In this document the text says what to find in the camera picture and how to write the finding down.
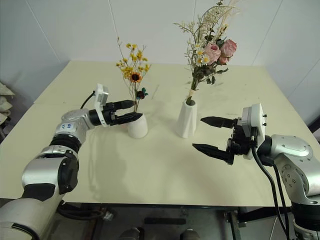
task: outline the cream tabletop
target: cream tabletop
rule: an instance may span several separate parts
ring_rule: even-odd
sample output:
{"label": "cream tabletop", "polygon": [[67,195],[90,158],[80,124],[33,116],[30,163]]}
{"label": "cream tabletop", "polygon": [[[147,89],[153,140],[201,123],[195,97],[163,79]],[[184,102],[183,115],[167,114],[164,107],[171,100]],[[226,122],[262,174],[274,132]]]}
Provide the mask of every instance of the cream tabletop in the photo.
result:
{"label": "cream tabletop", "polygon": [[[306,140],[320,159],[320,146],[264,67],[228,66],[216,83],[195,92],[198,118],[237,118],[245,107],[261,103],[267,114],[266,134],[295,135]],[[149,96],[140,102],[148,134],[128,136],[126,126],[96,127],[87,132],[79,151],[78,185],[68,202],[201,206],[273,206],[269,181],[254,160],[236,156],[232,166],[210,158],[192,143],[225,150],[232,130],[197,122],[193,137],[174,128],[190,88],[184,65],[154,64],[143,80]],[[24,167],[46,147],[67,111],[78,109],[101,83],[108,101],[129,99],[114,63],[71,61],[27,111],[0,145],[0,198],[19,198]],[[86,107],[93,109],[90,100]],[[275,177],[272,168],[268,168]]]}

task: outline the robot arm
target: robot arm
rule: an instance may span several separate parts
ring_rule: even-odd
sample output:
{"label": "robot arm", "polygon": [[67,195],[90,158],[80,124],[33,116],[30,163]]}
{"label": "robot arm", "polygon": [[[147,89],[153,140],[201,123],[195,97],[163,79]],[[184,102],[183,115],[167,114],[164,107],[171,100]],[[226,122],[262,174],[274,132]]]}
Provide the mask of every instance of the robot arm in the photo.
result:
{"label": "robot arm", "polygon": [[296,136],[265,136],[261,105],[243,109],[242,117],[227,119],[205,117],[201,121],[214,126],[233,128],[226,151],[207,144],[193,144],[200,152],[232,165],[235,155],[252,159],[252,144],[265,166],[275,165],[291,200],[294,230],[300,240],[320,240],[320,162],[310,145]]}
{"label": "robot arm", "polygon": [[[106,95],[106,91],[98,92],[96,99],[106,102]],[[78,109],[62,116],[49,146],[25,167],[21,198],[0,208],[0,239],[41,239],[60,201],[78,183],[78,151],[87,131],[103,123],[112,126],[137,120],[141,113],[115,114],[133,105],[131,100],[109,102],[100,109]]]}

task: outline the flower arrangement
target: flower arrangement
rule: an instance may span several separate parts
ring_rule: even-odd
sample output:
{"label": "flower arrangement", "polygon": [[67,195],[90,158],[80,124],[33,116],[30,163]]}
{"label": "flower arrangement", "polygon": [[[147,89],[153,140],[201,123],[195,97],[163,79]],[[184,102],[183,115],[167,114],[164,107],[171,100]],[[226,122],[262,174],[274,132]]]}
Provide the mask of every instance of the flower arrangement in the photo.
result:
{"label": "flower arrangement", "polygon": [[134,101],[134,111],[137,112],[140,100],[148,95],[145,87],[139,90],[141,81],[151,67],[148,64],[148,59],[143,55],[146,47],[143,46],[140,49],[137,44],[127,43],[125,46],[128,48],[129,54],[128,57],[124,57],[119,37],[117,38],[117,43],[122,59],[116,63],[116,66],[121,70],[124,83]]}
{"label": "flower arrangement", "polygon": [[202,16],[198,16],[197,23],[174,23],[185,33],[191,34],[187,41],[188,46],[185,56],[188,58],[188,64],[192,72],[192,83],[186,104],[192,105],[193,92],[201,82],[214,84],[215,74],[222,74],[228,71],[217,70],[219,65],[227,65],[227,62],[237,50],[237,44],[231,39],[223,38],[228,24],[226,20],[231,15],[232,0],[228,5],[220,0],[215,6],[209,8]]}

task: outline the sticker label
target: sticker label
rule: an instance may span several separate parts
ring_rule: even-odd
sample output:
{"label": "sticker label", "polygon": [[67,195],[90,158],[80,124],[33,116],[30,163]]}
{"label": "sticker label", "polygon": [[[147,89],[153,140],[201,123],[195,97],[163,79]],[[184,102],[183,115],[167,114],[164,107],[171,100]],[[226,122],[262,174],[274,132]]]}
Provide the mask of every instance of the sticker label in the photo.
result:
{"label": "sticker label", "polygon": [[63,131],[63,132],[75,132],[76,131],[75,124],[72,123],[72,122],[63,123],[60,126],[60,131]]}

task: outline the white ceramic vase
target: white ceramic vase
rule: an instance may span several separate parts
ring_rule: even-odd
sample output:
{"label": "white ceramic vase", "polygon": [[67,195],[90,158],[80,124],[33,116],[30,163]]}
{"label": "white ceramic vase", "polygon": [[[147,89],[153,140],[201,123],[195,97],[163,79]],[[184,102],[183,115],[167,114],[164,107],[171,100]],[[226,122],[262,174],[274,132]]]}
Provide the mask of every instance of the white ceramic vase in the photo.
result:
{"label": "white ceramic vase", "polygon": [[128,134],[134,139],[143,138],[148,133],[147,119],[144,114],[137,120],[127,123]]}
{"label": "white ceramic vase", "polygon": [[191,137],[195,134],[196,124],[197,104],[194,102],[194,105],[190,106],[186,104],[186,101],[183,101],[179,118],[175,127],[176,133],[184,139]]}

